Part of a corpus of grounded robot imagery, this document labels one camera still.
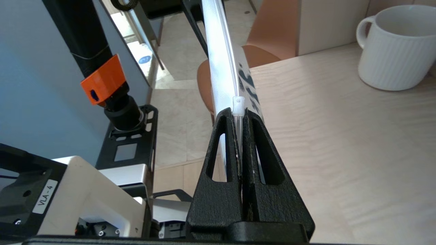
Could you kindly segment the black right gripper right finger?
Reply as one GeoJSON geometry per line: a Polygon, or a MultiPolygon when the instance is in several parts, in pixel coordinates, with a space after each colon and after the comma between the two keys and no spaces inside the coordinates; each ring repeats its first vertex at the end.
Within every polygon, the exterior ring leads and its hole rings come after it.
{"type": "Polygon", "coordinates": [[[312,219],[262,119],[246,110],[243,118],[243,210],[255,222],[301,225],[314,233],[312,219]]]}

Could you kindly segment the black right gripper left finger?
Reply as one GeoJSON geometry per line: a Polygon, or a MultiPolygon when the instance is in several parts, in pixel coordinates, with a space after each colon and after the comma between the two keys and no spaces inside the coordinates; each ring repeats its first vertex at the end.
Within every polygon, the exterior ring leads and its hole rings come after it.
{"type": "Polygon", "coordinates": [[[224,237],[227,227],[242,220],[241,182],[238,176],[238,143],[231,109],[217,115],[209,146],[187,214],[187,237],[224,237]],[[213,180],[220,136],[225,136],[225,182],[213,180]]]}

